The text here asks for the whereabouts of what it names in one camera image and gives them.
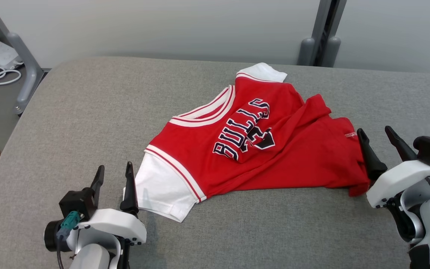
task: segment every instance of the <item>gray fabric surface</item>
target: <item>gray fabric surface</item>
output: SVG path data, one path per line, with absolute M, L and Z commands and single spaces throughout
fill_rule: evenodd
M 88 186 L 104 164 L 99 206 L 117 208 L 126 162 L 137 169 L 171 116 L 207 103 L 248 66 L 89 58 L 52 70 L 0 159 L 0 269 L 57 268 L 43 231 L 61 219 L 64 194 Z M 334 117 L 363 127 L 389 167 L 400 159 L 385 125 L 406 141 L 430 135 L 430 75 L 273 67 L 302 97 L 321 93 Z M 148 241 L 131 250 L 132 268 L 408 268 L 389 212 L 346 189 L 233 192 L 195 205 L 183 223 L 140 219 Z

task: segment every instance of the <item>electrical outlet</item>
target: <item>electrical outlet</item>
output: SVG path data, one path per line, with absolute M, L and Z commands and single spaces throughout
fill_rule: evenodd
M 5 69 L 14 69 L 21 57 L 12 47 L 0 41 L 0 67 Z

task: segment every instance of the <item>white wall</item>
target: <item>white wall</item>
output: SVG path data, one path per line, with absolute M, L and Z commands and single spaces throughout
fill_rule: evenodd
M 337 68 L 430 73 L 430 0 L 348 0 Z
M 84 56 L 295 64 L 315 0 L 0 0 L 42 68 Z

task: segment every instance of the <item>red jersey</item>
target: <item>red jersey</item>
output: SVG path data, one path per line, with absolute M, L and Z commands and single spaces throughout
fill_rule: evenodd
M 213 101 L 170 119 L 146 148 L 136 177 L 141 208 L 181 222 L 194 203 L 229 191 L 366 192 L 350 121 L 332 119 L 321 95 L 304 102 L 282 83 L 285 76 L 264 63 L 246 68 Z

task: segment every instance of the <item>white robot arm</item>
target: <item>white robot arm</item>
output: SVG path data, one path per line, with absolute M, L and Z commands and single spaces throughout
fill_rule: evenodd
M 411 269 L 430 269 L 430 137 L 416 138 L 416 154 L 391 127 L 385 130 L 403 160 L 390 170 L 369 146 L 365 132 L 357 131 L 373 182 L 367 199 L 372 207 L 387 208 L 394 217 L 399 235 L 410 246 Z
M 46 226 L 44 243 L 57 252 L 74 252 L 69 269 L 129 269 L 130 247 L 145 243 L 147 230 L 138 220 L 137 193 L 131 162 L 126 168 L 126 187 L 121 210 L 98 209 L 99 191 L 104 182 L 104 166 L 97 170 L 90 188 L 69 191 L 59 202 L 63 220 Z

